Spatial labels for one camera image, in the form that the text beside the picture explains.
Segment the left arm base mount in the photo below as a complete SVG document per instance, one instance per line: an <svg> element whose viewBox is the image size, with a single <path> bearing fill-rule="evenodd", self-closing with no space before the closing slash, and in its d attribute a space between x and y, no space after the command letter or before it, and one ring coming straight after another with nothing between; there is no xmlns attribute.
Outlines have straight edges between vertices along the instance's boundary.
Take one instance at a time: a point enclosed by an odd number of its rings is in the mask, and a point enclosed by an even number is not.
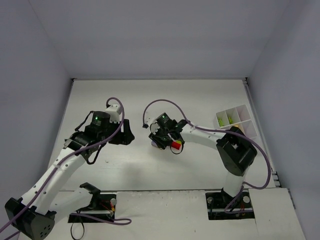
<svg viewBox="0 0 320 240"><path fill-rule="evenodd" d="M79 187L87 190L92 195L92 200L88 206L77 209L75 213L72 213L68 218L68 223L71 223L70 236L73 240L81 240L84 237L84 223L99 222L98 220L94 220L87 216L78 216L78 214L88 215L108 222L115 221L116 207L113 204L113 201L117 200L115 193L102 193L101 190L88 182L81 184ZM80 224L82 227L82 236L80 237L75 237L73 234L73 226L75 223Z"/></svg>

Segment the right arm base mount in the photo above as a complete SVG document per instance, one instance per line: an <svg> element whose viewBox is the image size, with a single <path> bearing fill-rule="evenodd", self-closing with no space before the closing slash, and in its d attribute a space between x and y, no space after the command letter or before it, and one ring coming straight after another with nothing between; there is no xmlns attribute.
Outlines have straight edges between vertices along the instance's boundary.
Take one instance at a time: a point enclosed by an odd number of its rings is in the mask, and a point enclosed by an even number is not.
<svg viewBox="0 0 320 240"><path fill-rule="evenodd" d="M225 197L221 192L205 194L207 216L210 221L255 219L255 213L248 190L225 211L233 198Z"/></svg>

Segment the light green lego brick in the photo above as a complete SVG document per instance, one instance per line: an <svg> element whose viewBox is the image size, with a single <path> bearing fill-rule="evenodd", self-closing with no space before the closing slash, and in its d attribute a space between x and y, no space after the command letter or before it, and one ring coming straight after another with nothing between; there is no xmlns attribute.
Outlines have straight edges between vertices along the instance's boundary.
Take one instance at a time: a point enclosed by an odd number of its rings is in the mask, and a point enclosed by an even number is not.
<svg viewBox="0 0 320 240"><path fill-rule="evenodd" d="M218 121L218 125L220 126L220 127L223 127L224 126L224 122L223 122L223 120L221 119L221 118L217 118L217 121Z"/></svg>

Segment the red long lego brick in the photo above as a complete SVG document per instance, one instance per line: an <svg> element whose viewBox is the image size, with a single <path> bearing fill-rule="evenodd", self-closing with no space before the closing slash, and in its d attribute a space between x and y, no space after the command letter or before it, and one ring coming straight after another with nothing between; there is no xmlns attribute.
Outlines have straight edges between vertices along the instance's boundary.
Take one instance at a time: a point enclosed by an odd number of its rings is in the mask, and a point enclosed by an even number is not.
<svg viewBox="0 0 320 240"><path fill-rule="evenodd" d="M171 147L173 149L179 150L181 148L181 144L176 143L175 141L172 142Z"/></svg>

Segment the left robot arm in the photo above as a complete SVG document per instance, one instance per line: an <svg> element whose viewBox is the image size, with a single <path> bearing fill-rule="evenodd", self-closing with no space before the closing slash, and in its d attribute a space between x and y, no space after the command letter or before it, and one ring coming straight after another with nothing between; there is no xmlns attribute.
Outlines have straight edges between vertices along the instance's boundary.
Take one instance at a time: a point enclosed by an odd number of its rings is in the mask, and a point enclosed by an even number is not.
<svg viewBox="0 0 320 240"><path fill-rule="evenodd" d="M20 198L10 198L5 204L9 224L32 240L44 240L55 223L82 209L94 209L102 201L101 191L85 182L70 198L61 203L54 199L63 185L92 154L98 155L108 143L129 145L134 139L123 108L109 106L104 111L90 111L90 124L81 131L77 126L65 140L63 148L42 177Z"/></svg>

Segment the white divided container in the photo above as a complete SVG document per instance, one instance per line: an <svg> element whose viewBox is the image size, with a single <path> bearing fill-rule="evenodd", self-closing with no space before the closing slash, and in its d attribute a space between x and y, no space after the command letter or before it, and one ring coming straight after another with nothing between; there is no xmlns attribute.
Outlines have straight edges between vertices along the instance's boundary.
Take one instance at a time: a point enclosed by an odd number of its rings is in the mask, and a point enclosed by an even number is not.
<svg viewBox="0 0 320 240"><path fill-rule="evenodd" d="M229 124L228 117L233 119L233 124ZM219 126L217 118L223 120L224 126ZM230 130L234 125L240 125L243 128L242 132L248 138L255 139L258 136L249 109L245 104L217 112L214 115L213 125L216 129L222 130Z"/></svg>

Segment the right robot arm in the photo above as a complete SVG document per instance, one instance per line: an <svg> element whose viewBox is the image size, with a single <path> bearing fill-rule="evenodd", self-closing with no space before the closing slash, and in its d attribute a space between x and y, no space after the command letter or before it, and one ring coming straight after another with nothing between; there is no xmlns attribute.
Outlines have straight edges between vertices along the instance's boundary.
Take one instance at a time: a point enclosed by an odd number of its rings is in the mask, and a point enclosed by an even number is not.
<svg viewBox="0 0 320 240"><path fill-rule="evenodd" d="M227 198L234 198L239 193L248 168L257 156L253 144L239 135L244 133L238 127L231 127L231 133L223 130L208 132L190 126L186 120L177 122L166 113L153 118L146 124L150 130L149 138L160 149L174 149L180 154L186 143L194 143L218 151L220 159L227 170L225 184L221 193Z"/></svg>

